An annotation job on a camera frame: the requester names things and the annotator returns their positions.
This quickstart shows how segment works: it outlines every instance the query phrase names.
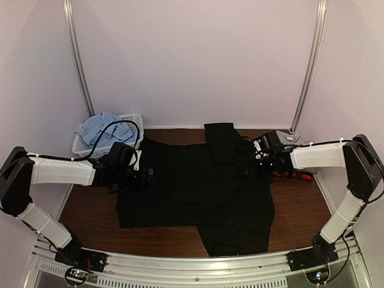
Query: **white backdrop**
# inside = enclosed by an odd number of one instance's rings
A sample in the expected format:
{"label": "white backdrop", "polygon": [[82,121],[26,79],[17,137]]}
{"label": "white backdrop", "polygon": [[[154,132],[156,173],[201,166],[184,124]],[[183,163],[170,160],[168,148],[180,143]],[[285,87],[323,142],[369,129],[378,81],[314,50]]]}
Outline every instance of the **white backdrop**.
{"label": "white backdrop", "polygon": [[83,0],[73,3],[97,113],[146,128],[290,127],[317,1]]}
{"label": "white backdrop", "polygon": [[[363,133],[384,160],[383,14],[383,1],[328,0],[323,43],[298,128],[309,140]],[[339,205],[346,190],[345,171],[323,169],[321,176]],[[383,205],[384,198],[368,206],[355,225],[377,288],[384,287]]]}
{"label": "white backdrop", "polygon": [[[61,0],[0,1],[0,165],[15,146],[71,155],[86,119]],[[34,200],[57,215],[67,185],[37,185]],[[0,287],[20,287],[33,234],[0,212]]]}

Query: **metal pole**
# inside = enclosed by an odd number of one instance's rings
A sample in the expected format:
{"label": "metal pole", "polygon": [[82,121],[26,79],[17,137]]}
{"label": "metal pole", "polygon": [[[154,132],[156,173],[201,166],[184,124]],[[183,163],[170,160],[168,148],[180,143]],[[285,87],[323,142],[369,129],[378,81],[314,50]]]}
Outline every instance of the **metal pole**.
{"label": "metal pole", "polygon": [[88,116],[91,117],[95,115],[95,110],[92,104],[91,96],[89,95],[82,59],[80,57],[79,44],[77,42],[74,17],[72,12],[72,0],[63,0],[63,3],[77,79],[79,81],[80,90],[82,92],[86,111],[88,113]]}
{"label": "metal pole", "polygon": [[295,117],[292,122],[291,132],[296,132],[296,129],[299,125],[299,121],[304,109],[305,101],[308,97],[308,92],[310,90],[315,63],[317,56],[319,54],[320,45],[323,38],[324,24],[325,24],[325,16],[326,16],[326,0],[319,0],[317,6],[317,15],[316,22],[313,32],[312,46],[310,52],[310,58],[308,60],[307,72],[305,74],[304,82],[301,89],[300,99],[298,103],[298,107],[296,109]]}

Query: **robotic arm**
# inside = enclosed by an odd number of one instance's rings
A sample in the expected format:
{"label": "robotic arm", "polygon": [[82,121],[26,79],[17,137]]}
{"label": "robotic arm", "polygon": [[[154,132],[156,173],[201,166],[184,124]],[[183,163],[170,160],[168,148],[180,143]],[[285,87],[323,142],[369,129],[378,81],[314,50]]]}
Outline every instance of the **robotic arm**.
{"label": "robotic arm", "polygon": [[[287,255],[291,271],[323,265],[325,259],[337,260],[335,242],[357,221],[370,201],[369,198],[383,179],[383,164],[367,137],[309,145],[290,144],[276,131],[264,134],[254,142],[256,159],[264,171],[289,172],[318,167],[346,169],[348,185],[336,212],[313,239],[313,247]],[[315,277],[313,284],[323,283]]]}
{"label": "robotic arm", "polygon": [[154,173],[152,169],[139,170],[140,156],[141,151],[117,142],[107,155],[78,162],[43,158],[27,153],[23,147],[15,147],[0,170],[1,209],[42,234],[58,250],[57,261],[86,271],[102,271],[105,254],[83,250],[82,243],[69,228],[33,202],[29,188],[43,183],[110,188],[118,184],[120,190],[150,187]]}

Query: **blue cloth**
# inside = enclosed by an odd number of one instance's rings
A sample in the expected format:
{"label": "blue cloth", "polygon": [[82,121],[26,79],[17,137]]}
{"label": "blue cloth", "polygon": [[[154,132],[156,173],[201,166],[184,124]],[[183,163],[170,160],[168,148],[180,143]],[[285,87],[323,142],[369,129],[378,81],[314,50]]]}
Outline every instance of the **blue cloth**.
{"label": "blue cloth", "polygon": [[[83,125],[81,125],[76,133],[81,136],[83,141],[93,148],[96,140],[101,132],[108,124],[122,120],[118,115],[105,112],[90,117]],[[97,148],[112,146],[115,142],[134,142],[137,137],[137,131],[131,130],[127,123],[118,123],[111,125],[101,137]]]}

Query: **black cable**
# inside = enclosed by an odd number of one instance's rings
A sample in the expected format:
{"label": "black cable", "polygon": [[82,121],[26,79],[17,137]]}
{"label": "black cable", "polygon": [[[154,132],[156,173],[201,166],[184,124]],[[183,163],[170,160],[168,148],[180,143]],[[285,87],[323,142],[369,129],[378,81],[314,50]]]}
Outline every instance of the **black cable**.
{"label": "black cable", "polygon": [[45,238],[45,240],[47,240],[49,243],[50,243],[50,245],[49,245],[49,251],[51,251],[52,253],[55,253],[55,254],[59,254],[61,257],[63,257],[63,259],[65,260],[65,261],[67,261],[70,265],[73,265],[73,266],[75,266],[76,268],[81,268],[81,266],[80,266],[80,264],[76,264],[76,263],[74,263],[72,260],[70,260],[67,256],[65,256],[60,250],[59,250],[59,248],[51,241],[51,240],[49,240],[48,238],[46,238],[44,235],[43,235],[43,237]]}
{"label": "black cable", "polygon": [[134,142],[134,147],[133,148],[136,148],[136,145],[140,139],[140,129],[139,129],[139,126],[131,121],[131,120],[119,120],[119,121],[114,121],[114,122],[111,122],[110,124],[108,124],[104,130],[101,132],[101,134],[99,135],[99,137],[97,138],[96,142],[95,142],[95,145],[93,146],[92,150],[90,151],[90,153],[84,157],[80,157],[80,158],[75,158],[72,160],[72,158],[67,158],[67,157],[58,157],[58,156],[50,156],[50,155],[39,155],[40,158],[46,158],[46,159],[52,159],[52,160],[62,160],[62,161],[74,161],[74,162],[78,162],[78,161],[84,161],[84,160],[88,160],[92,154],[95,152],[95,149],[97,148],[97,145],[99,143],[99,141],[101,140],[101,137],[103,136],[103,134],[107,131],[107,129],[109,127],[111,127],[112,125],[115,125],[115,124],[118,124],[118,123],[131,123],[135,126],[136,128],[136,131],[137,131],[137,135],[136,135],[136,139],[135,139],[135,142]]}
{"label": "black cable", "polygon": [[326,144],[335,144],[335,143],[343,143],[343,142],[353,142],[352,139],[343,139],[343,140],[332,140],[332,141],[325,141],[325,142],[317,142],[312,144],[303,144],[301,147],[310,147],[310,146],[318,146],[318,145],[326,145]]}
{"label": "black cable", "polygon": [[338,277],[340,275],[340,273],[343,271],[343,269],[347,266],[348,264],[348,261],[349,261],[349,257],[350,257],[350,248],[349,248],[349,245],[346,241],[346,239],[344,238],[344,235],[341,237],[341,239],[343,240],[343,242],[345,243],[346,247],[347,247],[347,250],[348,250],[348,255],[347,255],[347,259],[346,261],[344,262],[344,264],[342,265],[342,267],[340,268],[340,270],[336,273],[336,275],[333,276],[332,279],[329,279],[326,281],[326,283],[328,284],[329,282],[332,282],[336,279],[336,277]]}
{"label": "black cable", "polygon": [[295,148],[299,148],[299,147],[305,147],[303,145],[299,145],[299,144],[280,144],[280,145],[276,145],[276,146],[273,146],[273,147],[269,147],[269,148],[265,148],[265,149],[262,149],[262,150],[259,150],[257,151],[256,153],[253,153],[251,155],[252,156],[257,156],[261,153],[265,153],[265,152],[268,152],[268,151],[273,151],[275,149],[279,149],[279,148],[285,148],[285,147],[295,147]]}

